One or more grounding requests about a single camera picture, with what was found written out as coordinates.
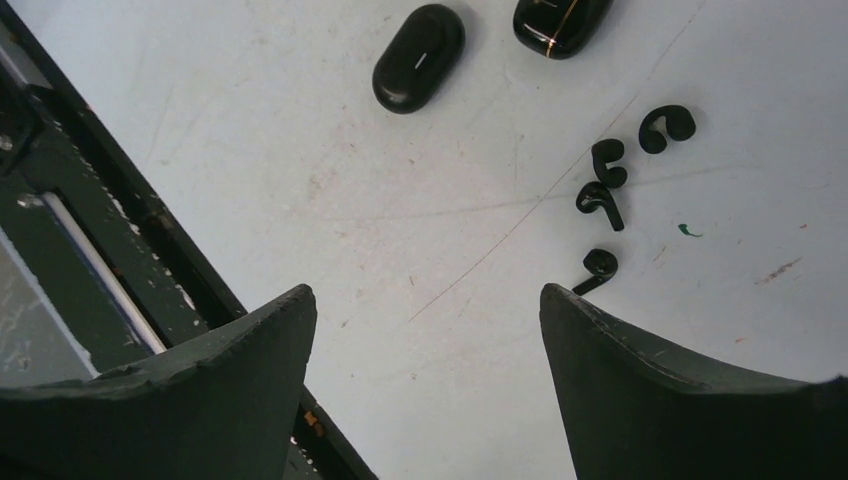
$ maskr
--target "open-ear earbud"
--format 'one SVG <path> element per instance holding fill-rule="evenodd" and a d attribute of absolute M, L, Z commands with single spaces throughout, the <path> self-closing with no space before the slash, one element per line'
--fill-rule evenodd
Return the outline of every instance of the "open-ear earbud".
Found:
<path fill-rule="evenodd" d="M 575 295 L 580 296 L 586 295 L 609 282 L 618 271 L 618 259 L 606 250 L 594 248 L 583 259 L 583 266 L 592 274 L 592 278 L 574 287 L 572 291 Z"/>
<path fill-rule="evenodd" d="M 689 140 L 695 135 L 695 119 L 686 107 L 666 105 L 656 108 L 642 120 L 642 126 L 639 127 L 639 145 L 647 153 L 654 155 L 668 146 L 665 137 L 657 131 L 655 125 L 660 118 L 665 118 L 665 130 L 675 142 Z"/>
<path fill-rule="evenodd" d="M 610 191 L 601 182 L 589 182 L 577 194 L 577 210 L 581 213 L 592 213 L 598 208 L 607 212 L 613 230 L 624 230 L 624 220 L 621 219 L 621 213 Z"/>
<path fill-rule="evenodd" d="M 624 157 L 624 144 L 621 140 L 607 138 L 592 145 L 592 166 L 595 176 L 608 188 L 621 188 L 627 181 L 627 170 L 622 167 L 607 169 L 607 164 L 617 162 Z"/>

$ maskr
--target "scratch mark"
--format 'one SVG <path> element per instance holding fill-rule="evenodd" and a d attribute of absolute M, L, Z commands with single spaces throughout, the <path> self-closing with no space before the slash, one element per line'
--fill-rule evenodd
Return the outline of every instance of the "scratch mark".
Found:
<path fill-rule="evenodd" d="M 180 141 L 177 142 L 177 144 L 171 150 L 171 153 L 168 154 L 168 160 L 163 160 L 163 165 L 170 165 L 173 162 L 173 157 L 177 154 L 180 148 L 182 148 L 183 143 L 185 143 L 186 139 L 191 136 L 192 132 L 194 132 L 194 127 L 197 125 L 197 121 L 204 113 L 206 113 L 206 109 L 209 107 L 209 104 L 212 103 L 212 100 L 214 98 L 215 97 L 209 97 L 205 102 L 203 102 L 203 105 L 201 105 L 200 108 L 197 109 L 197 112 L 192 116 L 185 133 L 182 137 L 180 137 Z"/>
<path fill-rule="evenodd" d="M 159 134 L 162 132 L 162 124 L 165 123 L 165 115 L 168 113 L 168 107 L 171 106 L 171 96 L 174 94 L 175 85 L 171 85 L 168 90 L 168 96 L 165 97 L 165 106 L 162 108 L 162 113 L 159 114 L 159 123 L 156 125 L 156 132 L 153 134 L 153 141 L 150 142 L 150 148 L 147 150 L 147 156 L 144 157 L 144 162 L 150 160 L 150 155 L 153 154 L 153 149 L 156 148 L 156 143 L 159 141 Z"/>
<path fill-rule="evenodd" d="M 139 80 L 141 80 L 141 70 L 144 67 L 144 64 L 147 62 L 147 51 L 150 50 L 150 43 L 152 42 L 152 36 L 147 37 L 147 42 L 144 43 L 144 49 L 141 51 L 141 58 L 138 59 L 138 63 L 135 65 L 135 72 L 133 72 L 133 80 L 130 83 L 130 92 L 134 92 L 136 87 L 138 86 Z"/>
<path fill-rule="evenodd" d="M 610 126 L 607 126 L 607 128 L 605 128 L 605 129 L 604 129 L 604 133 L 606 133 L 606 131 L 607 131 L 607 130 L 609 130 L 609 127 L 610 127 Z M 411 323 L 413 320 L 415 320 L 416 318 L 418 318 L 418 316 L 419 316 L 419 315 L 421 315 L 421 314 L 424 312 L 424 310 L 427 310 L 428 308 L 430 308 L 430 305 L 432 305 L 432 304 L 436 303 L 436 302 L 437 302 L 440 298 L 442 298 L 442 297 L 443 297 L 446 293 L 448 293 L 448 292 L 449 292 L 449 291 L 450 291 L 453 287 L 455 287 L 455 286 L 456 286 L 459 282 L 461 282 L 461 281 L 462 281 L 465 277 L 467 277 L 469 273 L 473 272 L 475 268 L 477 268 L 478 266 L 480 266 L 480 264 L 481 264 L 481 263 L 483 263 L 483 261 L 484 261 L 484 260 L 486 260 L 487 258 L 489 258 L 489 255 L 491 255 L 491 254 L 492 254 L 492 252 L 494 252 L 495 250 L 497 250 L 497 248 L 498 248 L 498 247 L 500 247 L 500 246 L 503 244 L 503 242 L 505 242 L 505 241 L 506 241 L 506 239 L 507 239 L 507 238 L 509 238 L 509 236 L 510 236 L 510 235 L 512 235 L 512 232 L 514 232 L 514 231 L 515 231 L 515 229 L 517 229 L 518 227 L 520 227 L 520 226 L 521 226 L 521 224 L 522 224 L 522 223 L 524 223 L 524 221 L 525 221 L 525 220 L 527 220 L 527 217 L 529 217 L 531 213 L 533 213 L 534 211 L 536 211 L 536 209 L 537 209 L 537 208 L 539 208 L 539 205 L 541 205 L 541 204 L 542 204 L 542 202 L 544 202 L 544 201 L 545 201 L 545 199 L 547 199 L 547 198 L 548 198 L 548 195 L 550 195 L 550 194 L 551 194 L 551 192 L 553 192 L 553 191 L 554 191 L 554 189 L 557 187 L 557 185 L 559 185 L 559 184 L 560 184 L 560 182 L 562 182 L 562 180 L 566 177 L 566 175 L 568 175 L 569 173 L 571 173 L 571 170 L 573 170 L 573 169 L 574 169 L 574 167 L 575 167 L 575 166 L 577 166 L 577 164 L 580 162 L 580 159 L 581 159 L 581 158 L 583 158 L 583 157 L 585 157 L 585 156 L 586 156 L 586 154 L 588 154 L 588 153 L 589 153 L 590 148 L 587 148 L 587 149 L 586 149 L 586 151 L 585 151 L 585 152 L 583 152 L 583 154 L 582 154 L 582 155 L 580 155 L 580 156 L 578 156 L 578 157 L 577 157 L 577 160 L 575 160 L 575 161 L 571 164 L 571 166 L 570 166 L 570 167 L 568 167 L 568 169 L 566 169 L 566 170 L 565 170 L 565 173 L 563 173 L 563 174 L 559 177 L 559 179 L 557 179 L 557 181 L 556 181 L 556 182 L 554 182 L 554 184 L 553 184 L 553 185 L 551 185 L 551 188 L 549 188 L 549 189 L 548 189 L 548 191 L 547 191 L 547 192 L 545 192 L 545 194 L 544 194 L 544 195 L 542 195 L 542 198 L 538 199 L 538 200 L 536 201 L 536 203 L 533 205 L 533 207 L 531 207 L 531 208 L 530 208 L 530 210 L 528 210 L 528 211 L 527 211 L 527 213 L 526 213 L 526 214 L 524 214 L 524 216 L 523 216 L 523 217 L 521 217 L 521 219 L 520 219 L 520 220 L 518 220 L 518 222 L 515 224 L 515 226 L 513 226 L 513 227 L 512 227 L 512 228 L 511 228 L 511 229 L 510 229 L 507 233 L 506 233 L 506 235 L 504 235 L 504 236 L 503 236 L 503 238 L 501 238 L 501 239 L 500 239 L 500 240 L 499 240 L 499 241 L 498 241 L 498 242 L 497 242 L 497 243 L 496 243 L 496 244 L 495 244 L 492 248 L 490 248 L 490 249 L 489 249 L 489 251 L 488 251 L 488 252 L 486 252 L 486 253 L 483 255 L 483 257 L 482 257 L 482 258 L 480 258 L 480 260 L 477 260 L 477 262 L 476 262 L 474 265 L 472 265 L 472 266 L 471 266 L 471 268 L 469 268 L 469 269 L 468 269 L 465 273 L 463 273 L 462 275 L 460 275 L 460 276 L 459 276 L 459 278 L 457 278 L 456 280 L 454 280 L 454 281 L 453 281 L 453 283 L 451 283 L 450 285 L 448 285 L 448 287 L 447 287 L 446 289 L 442 290 L 442 292 L 441 292 L 441 293 L 439 293 L 438 295 L 436 295 L 436 297 L 435 297 L 434 299 L 430 300 L 429 302 L 427 302 L 427 304 L 426 304 L 426 305 L 424 305 L 423 307 L 421 307 L 421 309 L 420 309 L 420 310 L 418 310 L 418 311 L 415 313 L 415 315 L 413 315 L 412 317 L 410 317 L 410 319 L 409 319 L 409 320 L 407 320 L 407 321 L 406 321 L 406 323 Z"/>
<path fill-rule="evenodd" d="M 703 1 L 701 2 L 701 4 L 700 4 L 700 5 L 698 5 L 698 9 L 697 9 L 697 10 L 695 10 L 695 13 L 693 13 L 693 14 L 692 14 L 692 16 L 691 16 L 691 17 L 689 17 L 689 21 L 688 21 L 688 22 L 686 22 L 686 25 L 684 25 L 684 26 L 683 26 L 683 28 L 681 28 L 681 29 L 680 29 L 680 31 L 679 31 L 679 32 L 677 32 L 677 35 L 674 37 L 674 40 L 672 40 L 672 41 L 671 41 L 671 43 L 669 43 L 669 44 L 668 44 L 668 48 L 666 48 L 666 49 L 665 49 L 665 51 L 662 53 L 662 55 L 660 55 L 660 58 L 659 58 L 659 59 L 657 59 L 657 63 L 655 63 L 655 64 L 654 64 L 654 68 L 652 68 L 652 69 L 651 69 L 651 73 L 649 73 L 649 74 L 648 74 L 648 77 L 645 79 L 645 81 L 646 81 L 646 82 L 647 82 L 648 80 L 650 80 L 650 79 L 651 79 L 651 77 L 653 77 L 653 76 L 654 76 L 654 73 L 657 71 L 657 68 L 660 66 L 660 63 L 662 63 L 662 61 L 663 61 L 663 59 L 665 58 L 665 56 L 666 56 L 666 55 L 668 54 L 668 52 L 671 50 L 671 47 L 673 47 L 673 46 L 674 46 L 674 44 L 675 44 L 675 43 L 677 43 L 677 40 L 679 40 L 679 39 L 680 39 L 680 37 L 683 35 L 683 32 L 685 32 L 685 31 L 686 31 L 686 29 L 687 29 L 687 28 L 689 28 L 689 25 L 692 25 L 692 22 L 694 22 L 694 21 L 695 21 L 695 17 L 697 17 L 697 16 L 698 16 L 698 14 L 699 14 L 699 13 L 701 13 L 701 10 L 704 8 L 704 5 L 706 5 L 706 4 L 707 4 L 707 0 L 703 0 Z"/>
<path fill-rule="evenodd" d="M 789 270 L 790 268 L 794 267 L 794 266 L 795 266 L 795 264 L 796 264 L 796 263 L 798 263 L 798 262 L 800 262 L 802 258 L 804 258 L 804 257 L 798 257 L 797 259 L 795 259 L 795 260 L 793 260 L 793 261 L 791 261 L 791 262 L 787 263 L 786 265 L 782 265 L 782 266 L 781 266 L 780 268 L 778 268 L 777 270 L 775 270 L 775 271 L 771 272 L 771 273 L 770 273 L 770 274 L 769 274 L 766 278 L 764 278 L 764 279 L 762 279 L 762 280 L 760 280 L 760 281 L 754 282 L 754 285 L 758 285 L 758 286 L 759 286 L 759 285 L 765 285 L 765 284 L 767 284 L 767 283 L 771 282 L 771 281 L 772 281 L 772 280 L 774 280 L 775 278 L 777 278 L 777 277 L 779 277 L 779 276 L 783 275 L 784 273 L 786 273 L 786 271 L 787 271 L 787 270 Z"/>
<path fill-rule="evenodd" d="M 371 221 L 381 221 L 381 220 L 414 220 L 418 218 L 430 218 L 430 217 L 442 217 L 447 215 L 459 215 L 463 213 L 477 213 L 477 212 L 485 212 L 487 210 L 497 210 L 499 208 L 504 207 L 515 207 L 519 205 L 525 205 L 529 203 L 538 202 L 540 199 L 543 200 L 554 200 L 557 198 L 565 198 L 565 197 L 573 197 L 575 193 L 565 193 L 561 195 L 553 195 L 548 198 L 543 197 L 535 197 L 528 198 L 524 200 L 516 200 L 512 202 L 501 202 L 495 203 L 492 205 L 481 205 L 477 207 L 467 207 L 467 208 L 458 208 L 455 210 L 440 210 L 437 212 L 421 212 L 421 213 L 412 213 L 412 214 L 401 214 L 401 215 L 378 215 L 374 217 L 324 217 L 321 220 L 328 222 L 371 222 Z"/>
<path fill-rule="evenodd" d="M 465 313 L 465 309 L 468 308 L 468 304 L 471 303 L 471 298 L 474 295 L 469 295 L 468 300 L 465 301 L 465 305 L 462 306 L 462 309 L 459 310 L 459 315 L 456 318 L 462 318 L 462 314 Z"/>
<path fill-rule="evenodd" d="M 657 254 L 657 256 L 656 256 L 656 257 L 654 257 L 654 259 L 653 259 L 653 260 L 651 260 L 651 263 L 656 263 L 656 261 L 660 259 L 660 257 L 662 256 L 662 254 L 663 254 L 663 253 L 665 253 L 665 249 L 666 249 L 666 246 L 665 246 L 665 245 L 663 245 L 663 249 L 662 249 L 662 250 L 660 250 L 660 253 L 658 253 L 658 254 Z"/>
<path fill-rule="evenodd" d="M 521 145 L 521 142 L 524 141 L 524 134 L 518 136 L 518 139 L 515 141 L 515 147 L 512 152 L 512 165 L 514 168 L 513 180 L 512 180 L 512 188 L 518 187 L 518 147 Z"/>

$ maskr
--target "wireless earbud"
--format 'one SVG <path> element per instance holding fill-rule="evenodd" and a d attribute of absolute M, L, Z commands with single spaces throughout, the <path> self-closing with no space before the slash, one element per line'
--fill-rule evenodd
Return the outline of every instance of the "wireless earbud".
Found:
<path fill-rule="evenodd" d="M 580 296 L 609 282 L 618 271 L 618 259 L 606 250 L 594 248 L 583 259 L 583 266 L 592 274 L 592 278 L 574 287 L 572 291 Z"/>
<path fill-rule="evenodd" d="M 680 105 L 666 105 L 651 111 L 639 127 L 639 145 L 642 150 L 655 155 L 662 152 L 668 146 L 668 142 L 662 133 L 657 131 L 656 122 L 665 118 L 665 129 L 669 138 L 675 142 L 683 142 L 695 135 L 695 119 L 685 107 Z"/>
<path fill-rule="evenodd" d="M 577 194 L 577 210 L 581 213 L 592 213 L 598 208 L 607 212 L 613 230 L 624 230 L 624 220 L 621 219 L 621 213 L 610 191 L 601 182 L 589 182 Z"/>
<path fill-rule="evenodd" d="M 627 170 L 622 167 L 607 169 L 607 164 L 617 162 L 624 157 L 624 144 L 621 140 L 608 138 L 592 145 L 592 166 L 595 176 L 608 188 L 621 188 L 627 181 Z"/>

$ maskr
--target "screw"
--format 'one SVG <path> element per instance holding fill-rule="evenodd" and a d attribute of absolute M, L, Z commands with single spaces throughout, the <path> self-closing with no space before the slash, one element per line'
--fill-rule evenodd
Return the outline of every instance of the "screw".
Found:
<path fill-rule="evenodd" d="M 4 152 L 10 152 L 12 151 L 12 147 L 14 146 L 15 144 L 12 143 L 11 137 L 9 137 L 8 135 L 0 135 L 0 150 L 3 150 Z"/>

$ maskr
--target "scratched white surface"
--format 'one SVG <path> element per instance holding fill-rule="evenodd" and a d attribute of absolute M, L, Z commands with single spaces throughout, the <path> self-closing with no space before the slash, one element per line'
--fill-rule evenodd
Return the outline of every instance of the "scratched white surface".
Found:
<path fill-rule="evenodd" d="M 515 1 L 451 0 L 464 58 L 402 117 L 371 69 L 420 0 L 13 3 L 248 307 L 315 289 L 307 384 L 382 478 L 573 476 L 538 294 L 596 245 L 622 266 L 598 306 L 848 372 L 842 0 L 618 0 L 563 62 L 513 38 Z M 639 123 L 671 102 L 698 133 L 649 157 Z M 574 208 L 606 136 L 621 234 Z"/>

